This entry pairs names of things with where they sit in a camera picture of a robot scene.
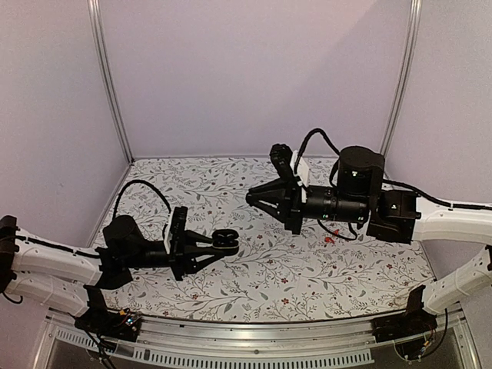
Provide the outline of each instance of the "white arm segment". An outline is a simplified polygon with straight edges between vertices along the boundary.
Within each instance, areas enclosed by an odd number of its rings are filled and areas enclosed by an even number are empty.
[[[422,218],[415,221],[413,241],[450,240],[492,244],[492,211],[451,210],[425,198],[417,198],[417,211]]]
[[[292,152],[292,157],[291,157],[292,173],[294,173],[294,175],[299,176],[299,181],[298,181],[299,186],[304,185],[304,187],[308,187],[309,186],[309,171],[310,171],[309,164],[303,158],[301,158],[301,160],[299,161],[299,165],[298,165],[298,171],[297,172],[294,171],[295,162],[298,159],[298,154],[299,154],[298,150],[294,150]],[[306,201],[308,201],[308,194],[306,193],[306,190],[304,187],[301,189],[301,201],[303,203],[306,203]]]
[[[492,211],[447,208],[424,198],[417,198],[414,241],[450,240],[492,244]],[[444,309],[492,284],[492,252],[484,247],[480,253],[446,277],[424,289],[422,302],[429,314],[442,314]]]
[[[20,272],[16,275],[5,289],[6,294],[32,298],[74,317],[80,317],[88,310],[89,297],[81,284],[44,274]]]
[[[492,253],[484,247],[480,253],[456,271],[424,289],[422,302],[424,310],[433,315],[444,313],[455,302],[478,292],[492,284]]]
[[[171,213],[169,214],[168,226],[166,227],[166,230],[164,233],[164,247],[165,247],[168,255],[171,254],[171,240],[172,240],[171,222],[172,222],[172,217],[174,215],[175,215],[175,209],[173,208]]]
[[[18,231],[17,236],[24,236],[26,237],[26,240],[15,240],[15,244],[19,247],[19,251],[14,255],[14,261],[12,262],[13,271],[34,271],[50,274],[69,281],[79,281],[91,286],[95,285],[101,277],[102,272],[99,269],[101,260],[98,259],[99,255],[91,249],[73,248],[72,246],[56,243],[57,245],[70,248],[74,251],[93,254],[98,258],[85,257],[79,254],[72,254],[68,251],[33,243],[32,241],[29,241],[29,239],[54,244],[52,241],[30,234],[24,229]]]

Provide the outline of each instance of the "white wall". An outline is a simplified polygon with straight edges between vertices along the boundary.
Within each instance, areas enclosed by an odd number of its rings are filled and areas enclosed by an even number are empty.
[[[317,126],[379,149],[410,3],[101,2],[135,156],[267,155]]]
[[[2,2],[0,216],[84,246],[125,170],[92,41],[77,2]],[[0,296],[0,367],[26,368],[46,307]]]
[[[390,176],[429,193],[492,201],[492,2],[423,2]],[[438,276],[470,260],[476,244],[428,242]],[[492,291],[463,301],[484,368],[492,367]]]

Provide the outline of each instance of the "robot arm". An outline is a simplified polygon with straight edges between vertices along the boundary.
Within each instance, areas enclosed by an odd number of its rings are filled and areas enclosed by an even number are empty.
[[[0,292],[68,313],[86,331],[135,341],[140,314],[108,311],[101,289],[131,282],[132,268],[170,267],[182,281],[184,275],[238,252],[236,231],[218,230],[208,238],[185,230],[187,212],[186,207],[173,210],[160,241],[146,240],[132,217],[117,217],[103,230],[107,247],[95,250],[39,238],[5,216],[0,220]]]
[[[451,203],[424,193],[420,197],[415,191],[384,191],[384,157],[367,148],[340,152],[329,187],[310,186],[306,164],[287,145],[274,145],[270,157],[280,178],[251,188],[246,201],[294,234],[300,234],[304,218],[313,218],[353,223],[358,229],[367,223],[367,235],[387,242],[492,244],[490,205]],[[335,174],[337,184],[333,183]],[[491,284],[492,247],[485,246],[453,273],[415,288],[403,314],[374,319],[374,335],[378,341],[387,341],[434,329],[436,314]]]

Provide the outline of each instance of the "floor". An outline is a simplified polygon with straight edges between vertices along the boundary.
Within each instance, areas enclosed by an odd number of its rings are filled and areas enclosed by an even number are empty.
[[[311,183],[326,185],[333,159],[308,160]],[[105,291],[111,308],[203,321],[315,321],[398,310],[408,291],[432,278],[419,244],[389,244],[359,233],[356,241],[328,237],[315,221],[293,236],[249,207],[248,188],[276,178],[267,159],[176,158],[136,161],[127,181],[144,179],[188,210],[187,229],[211,234],[233,228],[240,251],[203,271],[174,280],[167,268],[135,271],[134,281]],[[148,188],[132,186],[119,214],[129,214],[148,239],[161,238],[168,212]],[[103,227],[111,221],[112,211]],[[348,233],[344,224],[327,226]],[[102,232],[94,247],[104,247]]]

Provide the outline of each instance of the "black cable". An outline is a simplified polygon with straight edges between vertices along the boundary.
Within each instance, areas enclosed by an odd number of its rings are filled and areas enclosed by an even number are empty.
[[[328,179],[329,182],[330,182],[330,186],[333,187],[333,188],[337,188],[337,186],[335,185],[335,183],[333,183],[333,180],[335,178],[335,174],[337,173],[337,171],[338,171],[338,159],[335,162],[335,164],[333,164],[333,167],[331,167],[330,177]]]
[[[306,137],[302,141],[301,147],[299,148],[298,157],[297,157],[297,159],[295,161],[295,165],[294,165],[294,173],[298,172],[299,161],[301,160],[301,157],[302,157],[303,153],[305,152],[306,147],[308,146],[309,140],[316,133],[321,134],[321,136],[323,136],[323,139],[326,141],[328,146],[330,146],[331,150],[333,150],[335,154],[340,155],[340,151],[335,147],[335,145],[333,145],[333,143],[331,142],[330,138],[327,136],[325,131],[323,131],[321,128],[312,129],[311,131],[309,131],[307,133]],[[445,206],[447,208],[492,211],[492,206],[477,205],[477,204],[453,204],[453,203],[450,203],[449,201],[444,201],[444,200],[441,200],[439,198],[435,198],[434,196],[431,196],[431,195],[425,193],[421,189],[419,189],[415,186],[412,186],[411,184],[404,183],[404,182],[398,182],[398,181],[392,181],[389,179],[384,179],[383,183],[386,183],[387,185],[393,185],[393,186],[406,188],[407,190],[411,190],[411,191],[415,192],[416,194],[420,195],[421,197],[426,198],[430,202],[433,202],[433,203],[441,205],[441,206]],[[330,178],[330,184],[332,187],[335,188],[335,186],[333,184],[333,177]]]
[[[406,188],[407,190],[411,190],[415,192],[416,194],[422,196],[423,198],[426,198],[428,201],[433,202],[435,204],[445,206],[446,208],[455,208],[455,209],[468,209],[468,210],[491,210],[492,211],[492,206],[486,206],[486,205],[477,205],[477,204],[452,204],[449,201],[444,201],[439,198],[435,198],[434,196],[431,196],[425,192],[423,192],[421,189],[412,186],[411,184],[407,184],[404,182],[398,182],[398,181],[392,181],[390,179],[384,179],[383,183],[386,183],[387,185],[393,185],[393,186],[398,186],[402,188]]]
[[[94,342],[96,347],[98,348],[99,351],[99,359],[101,360],[101,363],[107,368],[107,369],[117,369],[116,366],[113,364],[111,361],[111,358],[109,355],[106,353],[106,350],[102,346],[101,342],[98,342],[92,334],[90,334],[88,331],[84,330],[84,332],[91,338],[91,341]]]
[[[113,220],[116,218],[116,213],[118,211],[118,206],[120,205],[121,197],[125,193],[126,189],[132,185],[135,184],[140,184],[140,185],[145,185],[149,187],[155,194],[164,202],[166,205],[166,208],[168,208],[168,211],[171,213],[171,206],[169,204],[169,201],[166,199],[166,197],[160,192],[152,183],[144,181],[142,179],[134,179],[132,181],[129,181],[127,184],[123,186],[121,189],[120,193],[118,194],[118,197],[116,198],[115,202],[115,207],[113,208]]]
[[[99,344],[105,349],[105,350],[116,350],[117,345],[112,343],[112,342],[107,342],[100,334],[96,334],[97,338],[99,339]]]
[[[439,340],[439,343],[434,347],[434,349],[429,352],[429,353],[425,353],[422,358],[424,357],[428,357],[428,356],[431,356],[434,352],[437,351],[437,349],[443,344],[444,342],[444,338],[446,337],[446,333],[447,333],[447,325],[449,323],[449,317],[448,317],[448,313],[447,313],[447,309],[444,309],[444,311],[446,312],[446,322],[444,323],[444,331],[443,331],[443,335],[440,337],[440,340]]]
[[[409,361],[409,362],[412,362],[412,361],[418,361],[418,360],[421,360],[421,359],[424,359],[426,357],[429,357],[431,356],[434,352],[437,351],[437,349],[443,344],[444,342],[444,339],[446,337],[446,333],[447,333],[447,326],[449,324],[449,316],[448,316],[448,313],[447,313],[447,309],[444,309],[444,311],[446,312],[446,322],[444,324],[444,331],[443,331],[443,334],[442,336],[440,336],[440,340],[439,342],[436,344],[436,346],[434,347],[434,349],[432,351],[429,351],[428,353],[427,352],[424,352],[424,354],[422,356],[419,357],[419,353],[414,353],[412,354],[412,356],[410,355],[407,355],[407,357],[405,357],[405,353],[404,353],[404,349],[403,349],[403,345],[399,344],[398,346],[395,345],[394,346],[394,349],[395,351],[397,352],[398,355],[400,355],[400,357],[406,361]]]
[[[21,296],[19,301],[16,301],[16,300],[12,300],[9,296],[7,296],[7,294],[5,292],[2,292],[2,294],[3,294],[4,298],[6,298],[7,300],[9,300],[10,302],[12,302],[13,304],[16,304],[16,305],[20,305],[24,301],[24,298],[22,296]]]
[[[335,145],[333,145],[333,143],[331,142],[330,138],[327,136],[325,131],[323,131],[321,128],[311,129],[307,133],[306,137],[304,137],[301,147],[299,148],[298,158],[295,160],[295,164],[294,164],[295,174],[297,174],[298,172],[299,161],[301,160],[303,153],[306,151],[306,147],[308,146],[309,140],[311,139],[311,137],[313,137],[313,135],[317,133],[323,136],[324,141],[328,144],[328,146],[330,146],[331,150],[333,150],[335,154],[340,155],[340,151],[335,147]]]
[[[328,232],[332,236],[341,238],[342,240],[345,240],[345,241],[355,241],[355,240],[357,240],[357,232],[352,228],[352,223],[349,223],[348,224],[348,230],[354,235],[354,238],[345,237],[345,236],[343,236],[341,234],[337,234],[337,233],[335,233],[333,231],[330,231],[323,223],[321,223],[321,220],[320,219],[317,220],[317,223],[320,225],[321,228],[323,228],[326,232]]]
[[[86,252],[79,251],[79,250],[74,250],[72,248],[69,248],[67,246],[63,246],[61,244],[52,244],[51,242],[47,242],[47,241],[43,241],[43,240],[38,240],[37,238],[31,238],[31,237],[26,237],[26,236],[16,236],[16,238],[18,240],[21,240],[21,241],[27,241],[27,242],[31,242],[33,244],[40,244],[42,246],[46,246],[47,248],[54,248],[56,250],[67,251],[67,252],[70,252],[72,254],[77,254],[77,255],[80,255],[80,256],[85,256],[87,258],[92,258],[92,259],[99,259],[100,258],[100,256],[99,255],[96,255],[96,254],[88,254]]]

